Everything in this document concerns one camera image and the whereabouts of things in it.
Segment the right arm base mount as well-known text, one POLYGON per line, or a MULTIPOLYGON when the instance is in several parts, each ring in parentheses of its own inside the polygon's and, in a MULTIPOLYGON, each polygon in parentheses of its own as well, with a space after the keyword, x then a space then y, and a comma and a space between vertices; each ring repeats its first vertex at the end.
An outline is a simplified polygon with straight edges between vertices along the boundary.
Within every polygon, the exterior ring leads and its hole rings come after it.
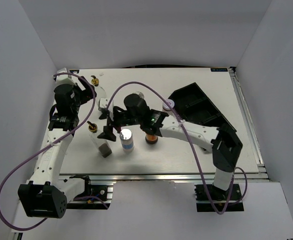
MULTIPOLYGON (((207 187, 211 195, 212 201, 214 203, 214 206, 217 208, 219 212, 221 212, 224 209, 224 206, 229 194, 229 190, 227 191, 218 190, 212 184, 208 184, 207 187)), ((199 213, 215 212, 205 192, 205 188, 202 184, 195 185, 194 192, 195 192, 197 212, 199 213)), ((244 210, 245 209, 242 202, 242 193, 241 193, 240 186, 239 184, 234 184, 231 191, 230 200, 225 211, 226 212, 243 212, 244 210)))

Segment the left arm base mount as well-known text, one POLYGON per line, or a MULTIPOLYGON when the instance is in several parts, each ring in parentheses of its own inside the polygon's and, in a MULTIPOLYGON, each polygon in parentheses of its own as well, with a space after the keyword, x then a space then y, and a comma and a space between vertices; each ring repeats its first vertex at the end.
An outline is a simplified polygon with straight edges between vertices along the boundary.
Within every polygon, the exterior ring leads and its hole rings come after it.
POLYGON ((68 199, 68 210, 107 210, 113 197, 113 183, 91 180, 88 175, 61 176, 59 189, 68 199))

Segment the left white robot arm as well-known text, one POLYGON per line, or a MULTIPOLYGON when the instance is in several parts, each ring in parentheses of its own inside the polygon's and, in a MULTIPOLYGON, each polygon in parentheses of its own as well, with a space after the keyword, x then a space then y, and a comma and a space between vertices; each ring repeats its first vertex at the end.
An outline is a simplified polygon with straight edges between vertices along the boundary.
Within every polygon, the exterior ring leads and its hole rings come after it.
POLYGON ((38 159, 36 170, 27 183, 18 188, 18 197, 28 217, 57 218, 64 216, 68 203, 75 197, 82 200, 92 195, 87 176, 74 175, 60 180, 60 172, 67 149, 79 126, 80 106, 92 100, 96 94, 93 86, 81 76, 79 85, 66 77, 55 79, 55 104, 49 113, 47 146, 38 159))

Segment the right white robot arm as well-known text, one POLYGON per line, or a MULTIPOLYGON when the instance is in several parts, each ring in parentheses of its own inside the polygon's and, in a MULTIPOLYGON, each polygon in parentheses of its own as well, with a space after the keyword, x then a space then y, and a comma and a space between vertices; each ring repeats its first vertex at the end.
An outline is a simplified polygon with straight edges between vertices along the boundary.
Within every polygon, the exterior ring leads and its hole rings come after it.
POLYGON ((139 126, 148 135, 172 138, 194 145, 210 152, 215 166, 212 193, 217 199, 225 199, 231 192, 231 181, 243 144, 236 130, 228 124, 220 127, 203 126, 183 121, 167 112, 151 109, 138 94, 124 98, 125 109, 115 106, 109 98, 98 101, 106 118, 100 139, 116 141, 113 131, 120 133, 126 126, 139 126))

